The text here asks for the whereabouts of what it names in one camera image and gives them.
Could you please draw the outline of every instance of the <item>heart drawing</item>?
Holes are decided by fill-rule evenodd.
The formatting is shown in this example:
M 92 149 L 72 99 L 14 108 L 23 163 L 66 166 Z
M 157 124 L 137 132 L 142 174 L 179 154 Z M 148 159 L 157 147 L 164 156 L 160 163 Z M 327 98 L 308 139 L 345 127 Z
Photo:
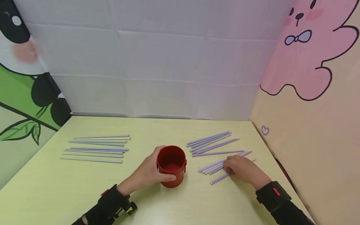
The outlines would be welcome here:
M 261 132 L 264 136 L 268 135 L 270 132 L 270 128 L 266 127 L 266 126 L 262 126 L 261 127 Z

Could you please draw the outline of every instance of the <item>white backdrop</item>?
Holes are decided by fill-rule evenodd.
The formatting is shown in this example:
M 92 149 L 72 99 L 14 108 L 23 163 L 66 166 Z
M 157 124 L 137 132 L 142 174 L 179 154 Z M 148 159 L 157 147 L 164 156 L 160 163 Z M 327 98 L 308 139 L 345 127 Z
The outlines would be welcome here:
M 248 120 L 294 0 L 15 0 L 75 114 Z

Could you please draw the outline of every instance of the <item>bow tie drawing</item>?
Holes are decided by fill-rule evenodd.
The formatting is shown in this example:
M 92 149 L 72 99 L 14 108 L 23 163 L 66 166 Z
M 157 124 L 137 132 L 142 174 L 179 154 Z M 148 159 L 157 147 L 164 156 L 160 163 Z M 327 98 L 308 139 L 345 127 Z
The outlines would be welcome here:
M 312 36 L 312 31 L 305 30 L 299 36 L 294 36 L 294 35 L 287 36 L 285 38 L 285 44 L 291 45 L 293 42 L 297 42 L 297 41 L 301 43 L 306 43 L 310 40 L 311 36 Z

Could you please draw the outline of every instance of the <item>light yellow table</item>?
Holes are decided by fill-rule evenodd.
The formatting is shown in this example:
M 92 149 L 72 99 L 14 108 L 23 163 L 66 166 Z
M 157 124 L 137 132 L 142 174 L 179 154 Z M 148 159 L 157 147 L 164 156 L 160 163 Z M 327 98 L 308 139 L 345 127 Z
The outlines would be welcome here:
M 157 184 L 133 193 L 131 200 L 139 209 L 131 216 L 122 215 L 115 224 L 276 224 L 257 202 L 250 185 L 227 177 L 211 186 L 210 181 L 225 172 L 198 173 L 199 168 L 228 154 L 192 158 L 186 143 L 225 131 L 233 132 L 232 137 L 240 140 L 217 150 L 252 150 L 247 157 L 256 158 L 256 164 L 279 181 L 309 216 L 249 121 L 72 117 L 0 190 L 0 224 L 72 224 L 97 202 L 102 192 L 128 177 L 158 145 L 184 149 L 188 161 L 184 181 L 173 189 Z M 131 135 L 131 141 L 125 145 L 130 151 L 124 154 L 122 164 L 59 159 L 64 149 L 80 146 L 68 143 L 73 137 L 124 133 Z

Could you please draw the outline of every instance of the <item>cartoon bear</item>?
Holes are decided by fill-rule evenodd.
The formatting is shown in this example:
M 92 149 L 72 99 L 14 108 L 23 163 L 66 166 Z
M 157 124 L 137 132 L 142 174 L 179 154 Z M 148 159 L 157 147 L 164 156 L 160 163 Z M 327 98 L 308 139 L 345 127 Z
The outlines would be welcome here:
M 359 37 L 358 28 L 344 25 L 358 3 L 359 0 L 298 0 L 285 22 L 261 90 L 277 95 L 289 85 L 305 101 L 324 94 L 333 74 L 323 63 L 345 54 Z

